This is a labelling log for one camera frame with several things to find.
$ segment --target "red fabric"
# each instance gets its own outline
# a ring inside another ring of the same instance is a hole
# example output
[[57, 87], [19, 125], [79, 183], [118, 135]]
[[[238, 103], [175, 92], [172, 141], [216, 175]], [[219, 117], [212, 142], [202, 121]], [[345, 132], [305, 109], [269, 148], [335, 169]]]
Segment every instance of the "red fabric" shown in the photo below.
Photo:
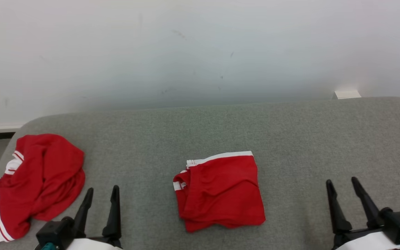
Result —
[[209, 160], [182, 171], [173, 181], [186, 183], [176, 196], [188, 232], [213, 224], [236, 228], [265, 221], [253, 156]]
[[78, 197], [84, 153], [62, 136], [40, 134], [19, 138], [14, 156], [24, 160], [13, 175], [0, 179], [0, 218], [7, 233], [19, 239], [29, 230], [30, 217], [52, 220]]

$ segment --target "white wall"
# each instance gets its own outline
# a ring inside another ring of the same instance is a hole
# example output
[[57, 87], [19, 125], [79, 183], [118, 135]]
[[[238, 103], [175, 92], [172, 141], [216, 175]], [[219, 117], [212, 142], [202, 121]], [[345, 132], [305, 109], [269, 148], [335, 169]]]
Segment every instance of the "white wall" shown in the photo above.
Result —
[[0, 125], [400, 96], [400, 0], [0, 0]]

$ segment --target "red shorts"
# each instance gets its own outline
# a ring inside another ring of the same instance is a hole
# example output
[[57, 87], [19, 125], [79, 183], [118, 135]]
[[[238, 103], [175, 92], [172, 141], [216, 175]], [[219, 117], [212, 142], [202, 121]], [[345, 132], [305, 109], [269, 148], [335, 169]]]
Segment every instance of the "red shorts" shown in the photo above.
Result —
[[202, 160], [188, 160], [173, 180], [180, 218], [186, 231], [213, 224], [227, 228], [260, 225], [265, 210], [251, 151], [226, 152]]

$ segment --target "white stripe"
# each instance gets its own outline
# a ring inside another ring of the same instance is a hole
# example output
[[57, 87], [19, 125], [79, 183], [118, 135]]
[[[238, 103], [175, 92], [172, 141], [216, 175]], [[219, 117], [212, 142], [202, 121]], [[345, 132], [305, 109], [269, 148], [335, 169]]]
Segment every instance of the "white stripe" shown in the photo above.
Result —
[[4, 236], [5, 236], [9, 241], [14, 241], [14, 240], [15, 240], [15, 239], [12, 238], [12, 237], [10, 236], [10, 234], [8, 234], [8, 232], [6, 231], [6, 229], [5, 229], [5, 227], [4, 227], [4, 224], [3, 224], [2, 220], [1, 220], [1, 215], [0, 215], [0, 228], [1, 228], [1, 231], [3, 232]]
[[13, 153], [12, 155], [13, 155], [13, 157], [15, 157], [17, 160], [23, 161], [23, 160], [21, 160], [21, 158], [19, 158], [15, 153]]
[[206, 159], [199, 160], [186, 160], [186, 167], [190, 168], [192, 166], [197, 166], [198, 164], [203, 164], [210, 160], [215, 160], [219, 158], [233, 157], [233, 156], [253, 156], [251, 151], [241, 151], [241, 152], [224, 152], [218, 155], [210, 156]]
[[173, 184], [174, 184], [174, 190], [175, 191], [181, 190], [180, 182], [173, 182]]
[[15, 157], [15, 159], [10, 160], [7, 165], [6, 165], [6, 171], [4, 172], [5, 174], [10, 174], [13, 175], [19, 166], [21, 165], [21, 163], [23, 163], [15, 154], [13, 154], [13, 156]]
[[19, 155], [19, 157], [21, 157], [21, 160], [24, 160], [24, 155], [23, 154], [21, 154], [19, 151], [16, 151], [16, 150], [15, 150], [15, 153], [17, 155]]

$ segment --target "gray upholstered surface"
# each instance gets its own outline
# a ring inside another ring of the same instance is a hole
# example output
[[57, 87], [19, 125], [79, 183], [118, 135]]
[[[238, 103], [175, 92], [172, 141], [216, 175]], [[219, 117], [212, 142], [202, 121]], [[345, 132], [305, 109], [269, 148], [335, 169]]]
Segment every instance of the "gray upholstered surface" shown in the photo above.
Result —
[[[86, 153], [84, 191], [95, 188], [87, 234], [105, 226], [109, 195], [119, 185], [124, 249], [307, 249], [332, 247], [325, 180], [332, 179], [354, 227], [365, 226], [350, 177], [359, 177], [379, 207], [400, 210], [400, 98], [209, 106], [65, 114], [29, 122], [16, 138], [57, 133]], [[187, 159], [251, 150], [265, 204], [262, 226], [220, 226], [188, 234], [178, 218], [173, 176]], [[74, 216], [78, 200], [64, 215]], [[36, 245], [26, 237], [0, 250]]]

